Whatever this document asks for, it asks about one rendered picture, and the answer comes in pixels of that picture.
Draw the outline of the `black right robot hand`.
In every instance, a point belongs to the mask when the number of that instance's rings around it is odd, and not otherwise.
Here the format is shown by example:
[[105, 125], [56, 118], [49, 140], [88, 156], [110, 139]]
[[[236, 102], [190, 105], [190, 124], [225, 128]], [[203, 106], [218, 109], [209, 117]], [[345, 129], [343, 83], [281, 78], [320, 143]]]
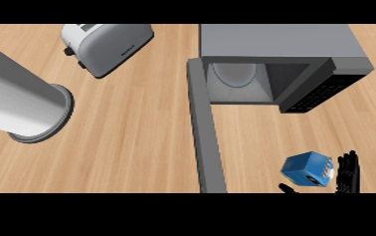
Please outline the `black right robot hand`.
[[360, 163], [354, 150], [338, 157], [335, 165], [336, 193], [360, 192]]

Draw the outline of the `blue milk carton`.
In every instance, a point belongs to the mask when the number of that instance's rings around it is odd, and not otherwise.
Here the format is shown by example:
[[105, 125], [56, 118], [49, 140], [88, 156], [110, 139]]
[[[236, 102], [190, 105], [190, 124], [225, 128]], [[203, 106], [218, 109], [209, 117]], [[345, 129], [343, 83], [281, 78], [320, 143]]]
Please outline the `blue milk carton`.
[[315, 151], [289, 156], [280, 173], [298, 186], [326, 187], [335, 174], [332, 158]]

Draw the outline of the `grey microwave door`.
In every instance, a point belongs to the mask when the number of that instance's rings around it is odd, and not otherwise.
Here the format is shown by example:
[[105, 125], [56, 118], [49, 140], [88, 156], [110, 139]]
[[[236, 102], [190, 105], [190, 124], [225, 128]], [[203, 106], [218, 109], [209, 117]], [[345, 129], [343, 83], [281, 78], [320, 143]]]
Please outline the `grey microwave door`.
[[200, 59], [187, 60], [187, 98], [200, 193], [225, 193]]

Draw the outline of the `grey microwave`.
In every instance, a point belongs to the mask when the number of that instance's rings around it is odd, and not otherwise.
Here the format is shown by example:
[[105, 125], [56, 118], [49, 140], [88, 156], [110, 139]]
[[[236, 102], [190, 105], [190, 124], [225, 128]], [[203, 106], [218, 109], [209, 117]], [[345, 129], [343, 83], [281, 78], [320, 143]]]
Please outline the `grey microwave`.
[[284, 114], [308, 113], [373, 71], [345, 25], [202, 24], [199, 57], [214, 104]]

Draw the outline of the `white toaster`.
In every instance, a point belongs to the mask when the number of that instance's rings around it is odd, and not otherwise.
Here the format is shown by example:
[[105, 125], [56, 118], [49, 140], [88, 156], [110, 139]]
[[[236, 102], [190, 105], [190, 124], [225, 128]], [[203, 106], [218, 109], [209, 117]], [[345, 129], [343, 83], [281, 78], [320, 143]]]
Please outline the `white toaster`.
[[150, 24], [65, 24], [65, 55], [96, 79], [103, 78], [125, 62], [155, 36]]

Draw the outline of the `silver cylindrical canister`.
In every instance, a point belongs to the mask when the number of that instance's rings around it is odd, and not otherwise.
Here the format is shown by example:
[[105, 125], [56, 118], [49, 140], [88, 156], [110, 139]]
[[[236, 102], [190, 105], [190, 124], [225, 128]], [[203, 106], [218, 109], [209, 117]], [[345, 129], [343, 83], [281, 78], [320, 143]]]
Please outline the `silver cylindrical canister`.
[[13, 140], [37, 143], [65, 126], [74, 95], [49, 84], [0, 52], [0, 130]]

